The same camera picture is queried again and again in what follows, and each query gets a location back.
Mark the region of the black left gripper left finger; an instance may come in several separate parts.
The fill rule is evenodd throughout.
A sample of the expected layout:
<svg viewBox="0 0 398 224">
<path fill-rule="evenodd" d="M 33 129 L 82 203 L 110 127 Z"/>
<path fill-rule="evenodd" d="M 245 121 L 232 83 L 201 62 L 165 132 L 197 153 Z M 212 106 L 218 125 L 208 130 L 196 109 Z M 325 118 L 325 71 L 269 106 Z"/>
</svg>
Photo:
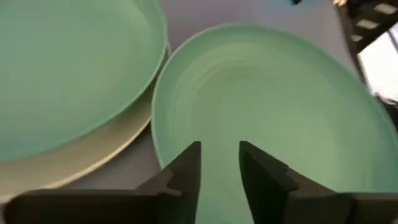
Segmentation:
<svg viewBox="0 0 398 224">
<path fill-rule="evenodd" d="M 191 143 L 134 190 L 31 190 L 4 207 L 6 224 L 194 224 L 201 144 Z"/>
</svg>

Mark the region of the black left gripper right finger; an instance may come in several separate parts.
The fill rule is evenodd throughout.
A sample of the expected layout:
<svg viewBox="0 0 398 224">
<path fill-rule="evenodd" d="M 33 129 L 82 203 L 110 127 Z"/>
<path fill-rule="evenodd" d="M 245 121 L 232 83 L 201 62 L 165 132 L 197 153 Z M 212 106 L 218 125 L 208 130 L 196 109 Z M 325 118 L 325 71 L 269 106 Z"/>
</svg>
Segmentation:
<svg viewBox="0 0 398 224">
<path fill-rule="evenodd" d="M 398 224 L 398 194 L 335 192 L 248 141 L 239 166 L 255 224 Z"/>
</svg>

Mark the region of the green plastic plate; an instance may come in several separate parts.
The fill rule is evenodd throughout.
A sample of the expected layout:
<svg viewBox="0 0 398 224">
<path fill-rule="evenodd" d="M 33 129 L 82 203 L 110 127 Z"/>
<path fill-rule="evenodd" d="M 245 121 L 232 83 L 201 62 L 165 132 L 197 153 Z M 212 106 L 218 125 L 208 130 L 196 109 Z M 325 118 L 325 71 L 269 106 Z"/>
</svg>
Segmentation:
<svg viewBox="0 0 398 224">
<path fill-rule="evenodd" d="M 0 0 L 0 161 L 55 149 L 120 114 L 166 48 L 158 0 Z"/>
<path fill-rule="evenodd" d="M 201 142 L 195 224 L 254 224 L 239 170 L 248 141 L 337 192 L 398 192 L 398 134 L 342 64 L 284 31 L 207 29 L 164 67 L 152 136 L 167 165 Z"/>
</svg>

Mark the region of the cream plastic plate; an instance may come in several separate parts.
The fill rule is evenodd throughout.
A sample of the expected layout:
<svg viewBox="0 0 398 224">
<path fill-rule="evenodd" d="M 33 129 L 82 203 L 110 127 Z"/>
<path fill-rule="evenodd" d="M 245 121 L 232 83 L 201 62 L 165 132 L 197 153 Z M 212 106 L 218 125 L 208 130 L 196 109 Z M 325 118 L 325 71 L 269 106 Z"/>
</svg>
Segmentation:
<svg viewBox="0 0 398 224">
<path fill-rule="evenodd" d="M 150 122 L 155 81 L 128 109 L 70 144 L 15 162 L 0 162 L 0 204 L 35 189 L 67 185 L 130 145 Z"/>
</svg>

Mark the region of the white sheet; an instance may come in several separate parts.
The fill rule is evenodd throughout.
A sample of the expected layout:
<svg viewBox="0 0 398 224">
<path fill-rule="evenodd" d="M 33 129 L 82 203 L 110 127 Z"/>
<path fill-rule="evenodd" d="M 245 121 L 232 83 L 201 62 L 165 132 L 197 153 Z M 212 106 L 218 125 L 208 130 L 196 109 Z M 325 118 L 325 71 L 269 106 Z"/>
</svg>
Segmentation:
<svg viewBox="0 0 398 224">
<path fill-rule="evenodd" d="M 359 53 L 370 92 L 398 102 L 398 23 Z"/>
</svg>

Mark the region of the black frame with white patches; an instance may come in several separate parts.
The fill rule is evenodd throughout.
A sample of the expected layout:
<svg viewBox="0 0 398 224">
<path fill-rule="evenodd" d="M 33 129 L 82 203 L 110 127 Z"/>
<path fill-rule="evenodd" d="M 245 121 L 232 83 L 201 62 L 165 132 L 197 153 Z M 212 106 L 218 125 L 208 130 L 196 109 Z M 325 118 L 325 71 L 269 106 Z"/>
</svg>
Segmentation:
<svg viewBox="0 0 398 224">
<path fill-rule="evenodd" d="M 398 0 L 347 0 L 336 10 L 349 49 L 356 54 L 398 23 Z"/>
</svg>

